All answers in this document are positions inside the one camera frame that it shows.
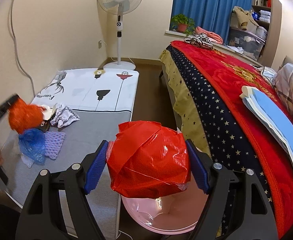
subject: silver bolt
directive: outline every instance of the silver bolt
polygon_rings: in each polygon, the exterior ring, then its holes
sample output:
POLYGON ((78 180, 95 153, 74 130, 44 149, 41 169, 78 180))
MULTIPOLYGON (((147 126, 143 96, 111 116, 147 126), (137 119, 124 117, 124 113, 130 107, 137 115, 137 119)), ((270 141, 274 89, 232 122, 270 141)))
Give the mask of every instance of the silver bolt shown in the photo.
POLYGON ((72 169, 73 169, 73 170, 78 170, 80 167, 81 167, 81 165, 80 165, 79 163, 74 163, 74 164, 72 165, 72 169))
POLYGON ((252 176, 252 175, 254 174, 254 171, 251 170, 251 169, 247 169, 247 173, 248 173, 250 176, 252 176))
POLYGON ((41 176, 45 176, 47 174, 48 174, 48 170, 42 170, 42 171, 40 171, 40 175, 41 176))
POLYGON ((217 170, 220 170, 220 169, 222 169, 222 164, 220 164, 220 163, 214 163, 214 164, 213 164, 213 167, 214 167, 215 169, 217 169, 217 170))

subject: gray cable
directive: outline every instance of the gray cable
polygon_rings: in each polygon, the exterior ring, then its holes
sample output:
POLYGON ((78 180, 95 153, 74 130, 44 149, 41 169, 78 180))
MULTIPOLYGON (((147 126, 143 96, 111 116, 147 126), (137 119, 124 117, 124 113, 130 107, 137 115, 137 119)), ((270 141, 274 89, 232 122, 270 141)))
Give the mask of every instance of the gray cable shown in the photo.
POLYGON ((15 59, 18 62, 18 65, 20 67, 20 69, 23 71, 23 73, 30 79, 31 81, 31 85, 32 85, 32 91, 33 91, 33 96, 36 96, 36 92, 34 89, 34 83, 33 83, 33 79, 32 77, 24 70, 24 68, 21 66, 20 60, 19 60, 19 55, 18 55, 18 45, 17 45, 17 38, 15 36, 14 30, 13 30, 13 20, 12 20, 12 12, 13 12, 13 3, 14 0, 12 0, 11 3, 11 9, 10 9, 10 22, 11 22, 11 31, 12 31, 12 35, 13 35, 13 42, 14 42, 14 53, 15 53, 15 59))

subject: red wrapped bundle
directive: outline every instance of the red wrapped bundle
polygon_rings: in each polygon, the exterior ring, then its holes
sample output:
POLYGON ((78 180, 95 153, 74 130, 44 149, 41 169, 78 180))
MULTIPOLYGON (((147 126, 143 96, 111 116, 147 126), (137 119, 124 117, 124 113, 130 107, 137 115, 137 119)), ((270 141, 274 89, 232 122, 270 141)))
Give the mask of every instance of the red wrapped bundle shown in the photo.
POLYGON ((27 105, 19 98, 9 109, 9 124, 12 130, 19 134, 27 129, 38 127, 43 120, 43 108, 37 105, 27 105))
POLYGON ((182 133, 157 122, 119 125, 107 161, 111 188, 129 198, 158 198, 181 192, 190 181, 182 133))

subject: brown floor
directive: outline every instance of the brown floor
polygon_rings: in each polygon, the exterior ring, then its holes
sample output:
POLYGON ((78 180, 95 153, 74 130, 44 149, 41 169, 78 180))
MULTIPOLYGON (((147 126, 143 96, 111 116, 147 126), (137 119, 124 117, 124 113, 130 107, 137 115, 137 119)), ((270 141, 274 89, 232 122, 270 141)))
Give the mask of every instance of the brown floor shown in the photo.
MULTIPOLYGON (((163 126, 176 130, 173 109, 164 79, 159 79, 161 66, 136 64, 140 73, 135 98, 132 121, 146 120, 160 122, 163 126)), ((163 235, 153 233, 136 223, 121 204, 120 230, 133 240, 160 240, 163 235)), ((168 240, 185 240, 188 235, 171 236, 168 240)), ((130 240, 121 234, 118 240, 130 240)))

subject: pink towel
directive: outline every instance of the pink towel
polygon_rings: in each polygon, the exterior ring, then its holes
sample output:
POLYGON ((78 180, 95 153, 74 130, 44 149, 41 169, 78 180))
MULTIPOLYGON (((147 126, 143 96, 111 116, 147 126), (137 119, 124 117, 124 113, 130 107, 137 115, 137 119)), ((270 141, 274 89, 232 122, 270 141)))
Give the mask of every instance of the pink towel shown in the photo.
POLYGON ((220 35, 217 35, 216 33, 213 33, 213 32, 206 31, 205 29, 202 29, 201 27, 197 27, 195 29, 195 33, 196 34, 205 33, 209 38, 214 39, 213 42, 217 44, 223 44, 223 39, 221 38, 220 35))

